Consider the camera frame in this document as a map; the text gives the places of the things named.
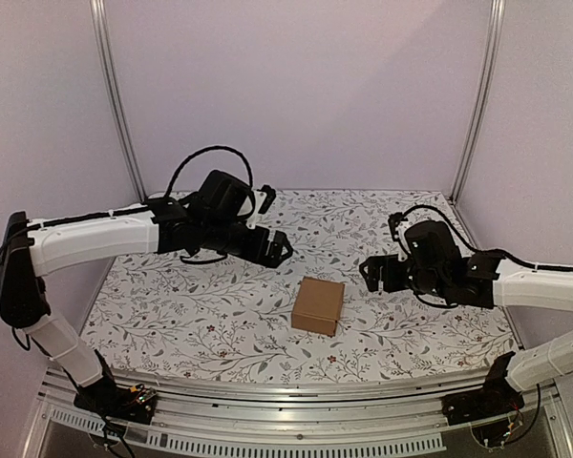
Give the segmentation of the brown cardboard box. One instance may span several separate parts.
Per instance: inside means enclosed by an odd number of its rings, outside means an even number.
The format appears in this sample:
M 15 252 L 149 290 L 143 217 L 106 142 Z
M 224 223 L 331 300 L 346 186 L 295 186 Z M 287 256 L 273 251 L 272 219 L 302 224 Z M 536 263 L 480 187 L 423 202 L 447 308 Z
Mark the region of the brown cardboard box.
M 291 311 L 291 327 L 334 337 L 341 319 L 345 285 L 304 277 Z

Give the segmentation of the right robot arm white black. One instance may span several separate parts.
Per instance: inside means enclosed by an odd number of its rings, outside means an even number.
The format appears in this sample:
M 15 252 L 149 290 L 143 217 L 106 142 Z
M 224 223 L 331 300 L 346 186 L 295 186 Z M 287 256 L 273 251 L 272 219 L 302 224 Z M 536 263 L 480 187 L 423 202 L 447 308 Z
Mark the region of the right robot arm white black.
M 359 266 L 371 292 L 409 290 L 416 296 L 432 295 L 445 309 L 523 306 L 573 312 L 573 266 L 516 260 L 499 250 L 475 251 L 465 257 L 444 221 L 411 224 L 396 215 L 389 227 L 399 252 L 369 257 Z M 481 415 L 494 416 L 510 403 L 512 393 L 571 372 L 573 330 L 497 357 L 485 387 L 476 393 L 475 408 Z

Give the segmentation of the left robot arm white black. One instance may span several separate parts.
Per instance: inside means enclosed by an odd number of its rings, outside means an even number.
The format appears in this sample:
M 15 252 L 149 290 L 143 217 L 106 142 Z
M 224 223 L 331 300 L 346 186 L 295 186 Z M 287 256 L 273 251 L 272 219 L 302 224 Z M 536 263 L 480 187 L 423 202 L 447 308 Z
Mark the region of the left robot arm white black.
M 103 358 L 71 325 L 52 312 L 45 277 L 82 263 L 134 254 L 211 250 L 267 268 L 293 254 L 282 231 L 259 225 L 276 197 L 268 185 L 251 185 L 218 170 L 200 190 L 142 204 L 63 219 L 11 214 L 0 246 L 0 319 L 22 330 L 72 378 L 82 396 L 103 414 L 116 413 L 122 390 Z

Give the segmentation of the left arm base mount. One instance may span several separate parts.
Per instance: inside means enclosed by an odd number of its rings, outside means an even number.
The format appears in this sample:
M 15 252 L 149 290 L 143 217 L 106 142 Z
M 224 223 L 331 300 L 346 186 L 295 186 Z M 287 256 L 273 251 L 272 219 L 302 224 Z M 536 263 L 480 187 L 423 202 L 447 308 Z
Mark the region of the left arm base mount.
M 150 425 L 157 401 L 157 391 L 144 384 L 120 387 L 112 380 L 100 380 L 92 385 L 79 387 L 74 405 L 100 417 Z

